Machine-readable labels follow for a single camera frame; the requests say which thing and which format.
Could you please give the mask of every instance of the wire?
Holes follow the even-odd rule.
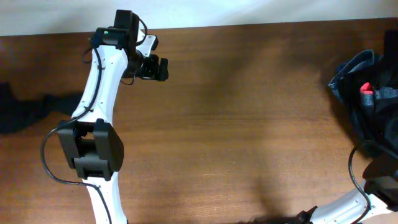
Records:
[[[355,152],[361,148],[361,147],[366,147],[366,146],[374,146],[377,150],[380,150],[382,152],[385,152],[387,154],[389,154],[390,156],[394,157],[395,159],[398,159],[398,154],[396,154],[394,151],[374,142],[374,141],[370,141],[370,140],[365,140],[363,142],[361,142],[359,145],[355,146],[353,148],[353,150],[351,151],[351,153],[349,154],[349,158],[348,158],[348,172],[349,172],[349,177],[351,178],[355,188],[360,192],[360,194],[365,198],[366,200],[366,209],[365,211],[362,213],[362,215],[357,218],[354,222],[352,222],[351,224],[357,224],[358,222],[360,222],[367,214],[368,212],[371,210],[371,201],[368,197],[368,195],[365,193],[365,191],[359,186],[359,184],[357,183],[355,176],[354,176],[354,172],[353,172],[353,157]]]
[[[134,84],[134,81],[135,81],[135,80],[136,80],[136,76],[133,76],[131,82],[129,82],[129,83],[125,83],[125,82],[122,81],[122,80],[120,80],[120,82],[123,83],[123,84],[125,84],[125,85],[132,85],[132,84]]]
[[[91,50],[93,50],[93,47],[89,47],[87,50],[85,50],[85,51],[82,53],[82,55],[81,55],[81,62],[83,62],[83,63],[91,63],[92,60],[88,60],[88,61],[85,60],[86,54],[87,54],[88,52],[90,52]]]
[[[96,186],[96,185],[94,185],[94,184],[88,184],[88,183],[84,183],[84,182],[67,181],[67,180],[62,180],[62,179],[56,177],[56,176],[50,171],[50,169],[49,169],[49,167],[48,167],[48,165],[47,165],[47,163],[46,163],[46,161],[45,161],[45,155],[44,155],[45,145],[46,145],[47,140],[49,139],[49,137],[50,137],[51,135],[53,135],[54,133],[56,133],[57,131],[61,130],[62,128],[66,127],[66,126],[68,126],[68,125],[70,125],[70,124],[73,124],[74,122],[76,122],[76,121],[79,120],[80,118],[84,117],[84,115],[86,115],[89,111],[91,111],[91,108],[92,108],[93,105],[94,105],[95,99],[96,99],[96,97],[97,97],[97,95],[98,95],[98,90],[99,90],[99,88],[100,88],[100,83],[101,83],[101,77],[102,77],[102,63],[101,63],[100,54],[98,53],[97,48],[93,47],[93,49],[94,49],[94,51],[95,51],[95,54],[96,54],[97,60],[98,60],[98,78],[97,78],[97,83],[96,83],[96,86],[95,86],[95,92],[94,92],[94,95],[93,95],[93,97],[92,97],[92,99],[91,99],[91,101],[90,101],[90,104],[86,107],[86,110],[84,110],[84,112],[82,112],[81,115],[79,115],[79,116],[77,116],[77,117],[74,117],[74,118],[72,118],[70,121],[67,121],[66,123],[63,123],[61,126],[58,126],[58,127],[54,128],[53,130],[51,130],[51,131],[44,137],[43,142],[42,142],[42,144],[41,144],[41,146],[40,146],[40,158],[41,158],[41,160],[42,160],[42,164],[43,164],[43,166],[44,166],[44,170],[46,171],[46,173],[47,173],[53,180],[55,180],[56,182],[61,183],[61,184],[79,185],[79,186],[92,187],[92,188],[94,188],[94,189],[98,192],[98,195],[99,195],[99,197],[101,198],[101,201],[102,201],[102,203],[103,203],[103,205],[104,205],[104,207],[105,207],[106,214],[108,215],[109,224],[112,224],[111,214],[110,214],[110,212],[109,212],[108,206],[106,205],[106,202],[105,202],[104,196],[103,196],[103,194],[102,194],[102,192],[101,192],[101,190],[100,190],[100,187],[98,187],[98,186]]]
[[[142,23],[142,25],[144,26],[145,36],[144,36],[144,38],[143,38],[142,40],[140,40],[140,41],[137,42],[136,47],[137,47],[137,46],[140,46],[142,43],[144,43],[144,41],[145,41],[145,39],[147,38],[147,35],[148,35],[148,27],[145,25],[145,22],[142,21],[142,19],[139,19],[139,21],[140,21],[140,22]]]

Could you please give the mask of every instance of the black bracket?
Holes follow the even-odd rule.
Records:
[[[314,211],[317,209],[318,207],[315,206],[313,208],[311,208],[309,211],[301,211],[299,214],[296,215],[296,217],[290,221],[288,224],[312,224],[311,217],[312,214],[314,213]]]
[[[166,58],[162,58],[159,64],[159,57],[155,54],[151,54],[144,59],[144,63],[138,71],[137,76],[143,80],[164,82],[169,78],[168,66],[169,61]]]
[[[398,161],[388,154],[375,158],[363,172],[364,191],[374,194],[388,209],[398,212]]]
[[[85,138],[91,133],[92,138]],[[103,177],[109,181],[113,172],[122,167],[122,140],[111,124],[103,119],[97,119],[95,123],[75,122],[57,131],[57,134],[69,167],[76,169],[80,178]]]

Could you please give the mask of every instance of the black cloth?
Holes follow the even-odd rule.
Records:
[[[387,31],[384,56],[377,63],[338,80],[338,95],[362,140],[398,152],[398,31]],[[371,156],[379,151],[368,149]]]
[[[16,133],[45,118],[51,111],[71,116],[82,93],[57,97],[45,95],[41,100],[17,100],[8,83],[0,83],[0,134]]]

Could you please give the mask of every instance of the white wall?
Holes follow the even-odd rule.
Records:
[[[397,17],[398,0],[1,0],[0,35],[94,31],[117,9],[157,29]]]

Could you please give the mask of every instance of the wood grain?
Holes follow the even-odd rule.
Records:
[[[169,59],[165,83],[120,86],[114,128],[130,223],[233,223],[295,215],[353,185],[353,131],[327,83],[364,49],[382,53],[396,19],[150,30]],[[0,38],[0,82],[19,99],[84,89],[89,33]],[[94,223],[87,190],[55,183],[39,158],[64,115],[0,136],[0,223]],[[78,180],[57,138],[55,174]],[[360,179],[369,159],[357,156]],[[396,215],[366,223],[396,223]]]

